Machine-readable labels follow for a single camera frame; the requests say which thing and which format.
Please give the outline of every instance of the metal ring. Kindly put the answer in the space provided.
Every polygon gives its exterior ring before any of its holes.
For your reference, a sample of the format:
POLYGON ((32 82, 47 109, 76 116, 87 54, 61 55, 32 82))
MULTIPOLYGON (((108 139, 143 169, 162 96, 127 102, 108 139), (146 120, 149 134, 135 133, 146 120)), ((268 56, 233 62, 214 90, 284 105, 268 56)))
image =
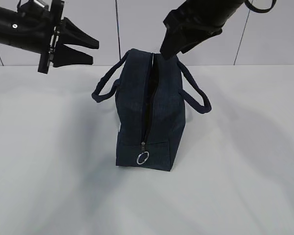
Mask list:
POLYGON ((136 160, 137 164, 138 164, 138 165, 145 164, 146 161, 149 159, 149 156, 150 156, 150 153, 149 153, 148 151, 139 154, 139 156, 137 157, 137 160, 136 160), (147 157, 145 158, 145 160, 143 160, 142 163, 140 163, 139 160, 140 160, 141 156, 143 156, 144 154, 147 154, 147 157))

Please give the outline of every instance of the zipper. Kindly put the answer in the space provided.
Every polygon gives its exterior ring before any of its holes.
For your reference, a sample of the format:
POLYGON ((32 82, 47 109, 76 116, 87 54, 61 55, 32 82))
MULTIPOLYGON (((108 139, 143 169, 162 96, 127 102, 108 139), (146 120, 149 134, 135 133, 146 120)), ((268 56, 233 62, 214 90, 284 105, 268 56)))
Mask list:
POLYGON ((143 101, 143 122, 142 122, 142 137, 141 151, 146 151, 147 140, 151 131, 153 117, 154 97, 159 84, 158 63, 154 54, 151 55, 149 71, 145 83, 145 94, 143 101))

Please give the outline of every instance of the robotic arm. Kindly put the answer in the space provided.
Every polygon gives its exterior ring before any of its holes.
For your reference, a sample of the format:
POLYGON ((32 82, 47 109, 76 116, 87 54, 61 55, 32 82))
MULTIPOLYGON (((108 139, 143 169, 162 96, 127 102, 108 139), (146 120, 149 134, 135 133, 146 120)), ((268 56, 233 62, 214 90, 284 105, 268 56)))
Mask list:
POLYGON ((93 58, 66 45, 99 49, 99 42, 68 18, 62 19, 64 1, 29 0, 17 6, 17 12, 0 7, 0 43, 41 54, 38 72, 48 73, 50 62, 55 68, 65 65, 92 65, 93 58))
MULTIPOLYGON (((260 10, 249 0, 186 0, 164 20, 166 35, 161 53, 169 59, 180 51, 186 53, 203 41, 220 35, 222 27, 245 3, 252 11, 260 10)), ((0 7, 0 43, 41 54, 38 72, 48 73, 50 62, 55 68, 65 65, 92 65, 93 58, 66 45, 99 49, 99 42, 68 18, 62 19, 63 0, 52 0, 51 8, 43 0, 28 0, 17 12, 0 7)))
POLYGON ((226 21, 245 3, 257 13, 273 9, 258 9, 249 0, 187 0, 178 9, 172 10, 164 20, 166 35, 160 49, 165 59, 180 51, 187 53, 203 41, 220 35, 226 21))

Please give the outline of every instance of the zipper pull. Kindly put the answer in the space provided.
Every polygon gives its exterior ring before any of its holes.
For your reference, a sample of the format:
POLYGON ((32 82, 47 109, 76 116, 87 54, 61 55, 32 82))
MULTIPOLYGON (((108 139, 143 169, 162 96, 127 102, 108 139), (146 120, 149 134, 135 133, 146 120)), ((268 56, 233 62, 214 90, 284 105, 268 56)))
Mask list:
POLYGON ((141 143, 141 151, 142 152, 145 152, 146 151, 146 143, 145 142, 142 142, 141 143))

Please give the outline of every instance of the white table surface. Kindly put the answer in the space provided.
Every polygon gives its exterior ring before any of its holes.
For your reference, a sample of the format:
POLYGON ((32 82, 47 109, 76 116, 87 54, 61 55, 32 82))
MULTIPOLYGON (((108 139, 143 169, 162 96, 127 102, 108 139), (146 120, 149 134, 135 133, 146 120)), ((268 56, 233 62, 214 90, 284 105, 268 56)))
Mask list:
POLYGON ((0 235, 294 235, 294 66, 189 67, 172 172, 115 166, 108 69, 0 67, 0 235))

